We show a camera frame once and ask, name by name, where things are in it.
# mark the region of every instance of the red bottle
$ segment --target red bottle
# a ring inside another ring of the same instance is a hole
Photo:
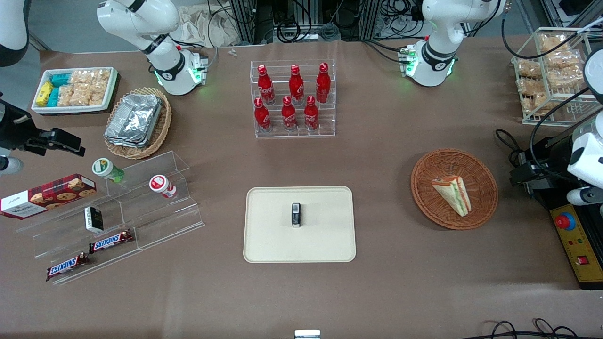
[[[266,66],[259,65],[257,67],[257,73],[260,77],[257,79],[257,86],[260,89],[260,95],[266,105],[274,104],[274,86],[272,85],[272,79],[268,76]]]
[[[264,107],[262,98],[256,98],[254,101],[254,105],[256,106],[255,115],[257,121],[257,129],[260,133],[270,133],[272,131],[272,124],[270,123],[268,109]]]
[[[295,120],[295,107],[291,105],[290,96],[285,95],[283,97],[283,109],[280,112],[283,115],[285,130],[295,132],[297,130],[297,120]]]
[[[329,99],[331,89],[331,77],[329,76],[329,65],[326,62],[320,64],[318,76],[316,77],[316,100],[324,104]]]
[[[293,105],[303,104],[303,79],[300,75],[300,67],[291,65],[291,78],[289,78],[289,91],[293,99]]]
[[[318,107],[315,105],[315,99],[312,95],[306,100],[306,108],[303,111],[306,120],[306,128],[313,132],[318,130]]]

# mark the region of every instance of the teal package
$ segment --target teal package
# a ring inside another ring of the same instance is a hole
[[[50,82],[54,87],[60,87],[64,84],[68,84],[69,78],[71,78],[71,73],[54,74],[50,78]]]
[[[50,92],[50,97],[48,97],[48,103],[46,107],[57,107],[58,103],[58,87],[55,87],[52,92]]]

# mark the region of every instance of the sandwich wedge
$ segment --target sandwich wedge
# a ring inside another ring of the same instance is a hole
[[[461,217],[471,212],[471,201],[460,176],[444,176],[431,180],[431,185]]]

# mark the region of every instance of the table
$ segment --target table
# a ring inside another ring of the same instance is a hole
[[[494,129],[507,129],[526,146],[531,127],[519,123],[510,55],[499,40],[467,39],[454,72],[435,88],[401,78],[394,63],[360,43],[274,43],[235,48],[237,58],[223,49],[207,86],[169,97],[174,120],[158,153],[174,150],[191,166],[189,187],[206,226],[53,287],[44,282],[45,263],[33,258],[32,239],[3,218],[0,331],[7,338],[252,339],[318,328],[324,338],[444,339],[486,334],[492,320],[534,330],[531,319],[543,317],[601,336],[603,292],[577,290],[547,211],[508,183],[509,149]],[[41,55],[42,69],[115,67],[119,96],[157,86],[139,52]],[[250,62],[320,58],[338,63],[337,136],[256,140]],[[15,153],[25,169],[0,177],[0,195],[70,173],[91,175],[100,156],[121,168],[135,163],[107,151],[106,118],[37,116],[39,127],[82,137],[86,156]],[[443,229],[412,199],[415,162],[444,147],[480,158],[499,185],[498,209],[479,229]],[[354,261],[245,262],[247,191],[298,185],[352,190]]]

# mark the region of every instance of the wicker basket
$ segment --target wicker basket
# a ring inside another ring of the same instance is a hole
[[[163,105],[161,107],[160,112],[161,115],[157,120],[157,125],[155,126],[155,131],[153,131],[153,136],[151,137],[151,142],[149,146],[147,146],[146,148],[117,146],[111,144],[109,141],[107,141],[107,139],[105,139],[105,144],[107,145],[109,151],[111,151],[111,153],[115,155],[122,156],[127,159],[143,159],[155,153],[159,149],[159,147],[161,147],[161,144],[165,141],[165,138],[168,135],[169,125],[172,122],[172,107],[169,105],[169,101],[166,98],[165,94],[161,93],[161,91],[155,88],[139,88],[131,91],[129,94],[133,93],[142,95],[152,94],[161,98],[161,100],[163,101]],[[107,126],[109,126],[109,124],[111,123],[111,119],[113,119],[113,115],[115,115],[117,107],[124,98],[125,95],[121,99],[119,99],[119,101],[113,107],[111,115],[109,116],[109,120],[107,121]]]
[[[472,210],[458,215],[432,187],[431,180],[456,175],[463,178]],[[486,223],[498,204],[498,188],[490,170],[471,154],[443,148],[425,154],[411,175],[412,197],[433,222],[454,230],[468,230]]]

